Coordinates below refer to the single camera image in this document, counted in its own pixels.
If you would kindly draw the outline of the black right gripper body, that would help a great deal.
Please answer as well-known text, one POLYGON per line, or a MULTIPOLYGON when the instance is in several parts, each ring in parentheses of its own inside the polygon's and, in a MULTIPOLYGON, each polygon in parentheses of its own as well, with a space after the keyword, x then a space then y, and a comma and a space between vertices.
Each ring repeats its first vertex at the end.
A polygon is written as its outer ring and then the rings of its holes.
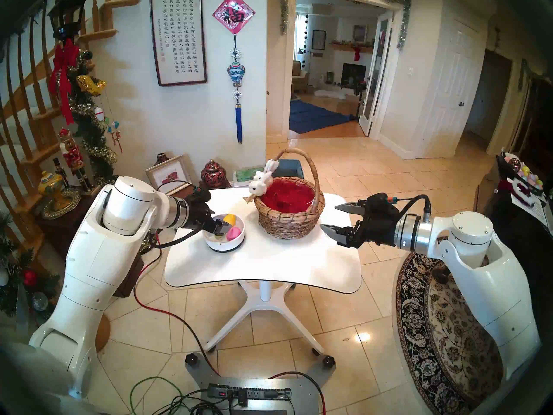
POLYGON ((375 214, 363 220, 356 220, 353 227, 347 227, 347 241, 343 247, 360 248, 365 242, 395 247, 395 228, 400 214, 375 214))

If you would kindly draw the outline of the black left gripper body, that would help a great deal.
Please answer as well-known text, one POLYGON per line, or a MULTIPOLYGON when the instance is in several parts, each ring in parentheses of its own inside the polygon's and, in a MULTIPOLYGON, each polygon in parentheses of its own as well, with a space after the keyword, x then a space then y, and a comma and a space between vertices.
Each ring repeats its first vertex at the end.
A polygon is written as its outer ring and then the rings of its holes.
POLYGON ((212 215, 207 203, 188 203, 188 229, 215 232, 218 224, 212 215))

